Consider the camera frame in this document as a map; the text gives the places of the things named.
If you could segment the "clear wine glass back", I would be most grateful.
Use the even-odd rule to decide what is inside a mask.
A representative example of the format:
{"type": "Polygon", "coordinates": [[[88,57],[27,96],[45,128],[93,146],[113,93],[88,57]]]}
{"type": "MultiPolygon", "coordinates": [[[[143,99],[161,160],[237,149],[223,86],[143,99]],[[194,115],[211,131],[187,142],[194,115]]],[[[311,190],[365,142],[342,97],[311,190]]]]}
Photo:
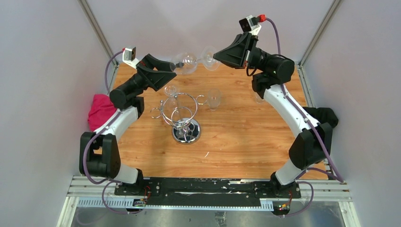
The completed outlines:
{"type": "Polygon", "coordinates": [[[177,107],[175,94],[179,92],[179,89],[175,85],[169,85],[164,88],[165,94],[168,96],[168,99],[165,101],[165,109],[173,110],[177,107]]]}

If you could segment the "clear wine glass front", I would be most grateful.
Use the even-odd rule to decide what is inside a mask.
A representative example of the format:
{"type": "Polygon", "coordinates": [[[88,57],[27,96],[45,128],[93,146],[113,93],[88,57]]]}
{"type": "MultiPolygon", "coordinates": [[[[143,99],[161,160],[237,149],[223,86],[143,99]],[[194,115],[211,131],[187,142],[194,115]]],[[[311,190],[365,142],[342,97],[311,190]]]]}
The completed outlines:
{"type": "Polygon", "coordinates": [[[211,111],[217,110],[221,103],[221,91],[217,88],[210,89],[207,93],[207,104],[211,111]]]}

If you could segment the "chrome wine glass rack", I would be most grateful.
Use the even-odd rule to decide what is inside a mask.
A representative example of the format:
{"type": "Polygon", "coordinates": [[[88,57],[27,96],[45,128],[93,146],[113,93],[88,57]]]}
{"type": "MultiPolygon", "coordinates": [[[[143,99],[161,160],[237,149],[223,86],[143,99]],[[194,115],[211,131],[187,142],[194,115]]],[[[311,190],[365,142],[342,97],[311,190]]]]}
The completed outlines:
{"type": "Polygon", "coordinates": [[[192,96],[176,92],[160,101],[159,106],[150,110],[153,119],[162,119],[171,127],[173,139],[182,145],[189,145],[201,136],[200,123],[195,116],[200,107],[207,103],[204,95],[192,96]]]}

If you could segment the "patterned clear wine glass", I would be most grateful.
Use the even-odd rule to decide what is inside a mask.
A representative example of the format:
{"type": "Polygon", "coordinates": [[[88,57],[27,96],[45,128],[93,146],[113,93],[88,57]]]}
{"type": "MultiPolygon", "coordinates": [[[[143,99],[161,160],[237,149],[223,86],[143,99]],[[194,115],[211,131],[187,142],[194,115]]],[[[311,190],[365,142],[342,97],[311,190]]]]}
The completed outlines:
{"type": "Polygon", "coordinates": [[[265,102],[264,99],[261,98],[261,97],[259,96],[259,94],[257,94],[257,93],[254,93],[254,94],[253,94],[253,100],[254,100],[255,103],[257,103],[257,104],[262,104],[262,103],[265,102]]]}

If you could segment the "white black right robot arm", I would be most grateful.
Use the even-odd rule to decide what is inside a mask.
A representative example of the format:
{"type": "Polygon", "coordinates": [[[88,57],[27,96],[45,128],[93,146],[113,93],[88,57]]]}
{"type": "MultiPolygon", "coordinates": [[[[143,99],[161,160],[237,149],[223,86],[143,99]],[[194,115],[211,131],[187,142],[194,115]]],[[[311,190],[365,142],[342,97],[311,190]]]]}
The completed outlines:
{"type": "Polygon", "coordinates": [[[258,37],[251,33],[238,34],[213,58],[234,69],[259,70],[260,73],[247,73],[253,78],[253,91],[279,113],[295,137],[288,151],[289,160],[270,177],[270,191],[280,198],[307,168],[329,157],[337,120],[330,108],[303,108],[285,87],[295,63],[281,54],[258,48],[257,41],[258,37]]]}

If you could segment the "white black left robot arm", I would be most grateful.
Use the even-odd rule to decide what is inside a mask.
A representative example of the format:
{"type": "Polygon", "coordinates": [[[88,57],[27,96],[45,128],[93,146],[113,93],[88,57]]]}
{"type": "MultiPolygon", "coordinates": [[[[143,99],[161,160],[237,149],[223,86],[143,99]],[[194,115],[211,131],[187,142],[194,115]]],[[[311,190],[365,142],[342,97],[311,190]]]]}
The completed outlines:
{"type": "Polygon", "coordinates": [[[144,112],[141,94],[148,88],[160,90],[177,74],[174,63],[159,60],[151,54],[140,61],[134,60],[134,68],[136,73],[108,96],[116,111],[96,130],[81,135],[79,171],[93,184],[125,183],[131,194],[140,195],[145,189],[143,173],[121,163],[118,141],[144,112]]]}

